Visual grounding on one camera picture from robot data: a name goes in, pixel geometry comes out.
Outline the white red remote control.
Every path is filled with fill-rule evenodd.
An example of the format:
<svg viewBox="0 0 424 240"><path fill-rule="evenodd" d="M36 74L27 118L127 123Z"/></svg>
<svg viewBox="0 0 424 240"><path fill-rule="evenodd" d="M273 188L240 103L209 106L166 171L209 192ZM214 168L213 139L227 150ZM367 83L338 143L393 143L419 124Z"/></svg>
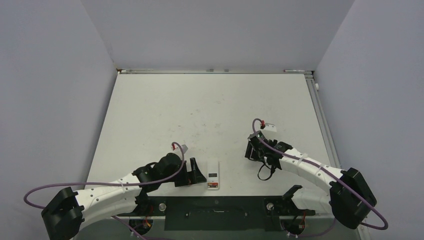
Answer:
<svg viewBox="0 0 424 240"><path fill-rule="evenodd" d="M218 161L207 163L206 187L208 190L217 191L220 189L220 165ZM218 183L217 187L208 187L208 183Z"/></svg>

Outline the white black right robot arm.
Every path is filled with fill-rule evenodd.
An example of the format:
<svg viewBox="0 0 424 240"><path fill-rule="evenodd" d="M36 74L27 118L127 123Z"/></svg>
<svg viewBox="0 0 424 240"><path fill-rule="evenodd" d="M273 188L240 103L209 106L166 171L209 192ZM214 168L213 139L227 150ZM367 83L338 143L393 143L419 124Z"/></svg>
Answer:
<svg viewBox="0 0 424 240"><path fill-rule="evenodd" d="M363 175L355 168L343 170L308 157L306 153L261 131L248 137L245 157L270 166L271 172L284 170L314 184L316 190L294 185L282 196L282 207L289 214L312 211L332 214L349 229L364 224L376 212L377 200Z"/></svg>

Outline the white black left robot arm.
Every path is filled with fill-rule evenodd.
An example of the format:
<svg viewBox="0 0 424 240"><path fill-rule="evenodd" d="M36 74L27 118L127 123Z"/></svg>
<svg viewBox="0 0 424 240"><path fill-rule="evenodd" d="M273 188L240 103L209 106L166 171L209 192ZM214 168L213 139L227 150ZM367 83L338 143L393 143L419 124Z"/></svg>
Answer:
<svg viewBox="0 0 424 240"><path fill-rule="evenodd" d="M175 187L205 183L196 159L191 170L179 153L168 153L159 162L151 162L106 185L83 190L61 189L41 212L51 240L70 240L82 228L111 216L148 211L147 194L163 183Z"/></svg>

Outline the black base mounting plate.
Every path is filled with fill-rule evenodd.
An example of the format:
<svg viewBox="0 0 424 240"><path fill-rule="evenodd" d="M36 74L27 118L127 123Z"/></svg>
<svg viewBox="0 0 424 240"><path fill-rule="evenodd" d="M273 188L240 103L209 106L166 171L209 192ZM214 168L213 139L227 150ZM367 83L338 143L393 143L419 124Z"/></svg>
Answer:
<svg viewBox="0 0 424 240"><path fill-rule="evenodd" d="M166 231L278 231L280 218L291 222L315 214L282 196L150 196L128 217L163 217Z"/></svg>

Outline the aluminium table edge rail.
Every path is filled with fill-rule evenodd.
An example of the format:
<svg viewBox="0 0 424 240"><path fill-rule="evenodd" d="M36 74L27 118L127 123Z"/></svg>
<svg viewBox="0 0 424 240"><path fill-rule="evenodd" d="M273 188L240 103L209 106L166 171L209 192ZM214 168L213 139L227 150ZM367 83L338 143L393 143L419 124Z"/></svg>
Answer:
<svg viewBox="0 0 424 240"><path fill-rule="evenodd" d="M320 131L324 140L324 145L325 145L327 155L329 157L329 161L333 167L340 168L341 164L340 164L339 157L336 151L333 137L331 135L330 127L327 122L324 109L321 104L321 100L319 98L319 87L314 79L313 73L314 73L313 71L308 71L304 75L306 84L309 90L309 94L311 96L312 104L313 104L315 114L318 120Z"/></svg>

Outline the aluminium back table rail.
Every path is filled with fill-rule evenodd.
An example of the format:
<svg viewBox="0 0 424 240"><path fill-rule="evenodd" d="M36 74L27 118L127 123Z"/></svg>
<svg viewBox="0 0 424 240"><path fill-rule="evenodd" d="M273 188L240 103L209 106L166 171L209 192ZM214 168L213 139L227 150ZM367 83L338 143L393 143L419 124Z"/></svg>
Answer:
<svg viewBox="0 0 424 240"><path fill-rule="evenodd" d="M312 70L257 70L257 69L118 69L120 74L303 74L313 75Z"/></svg>

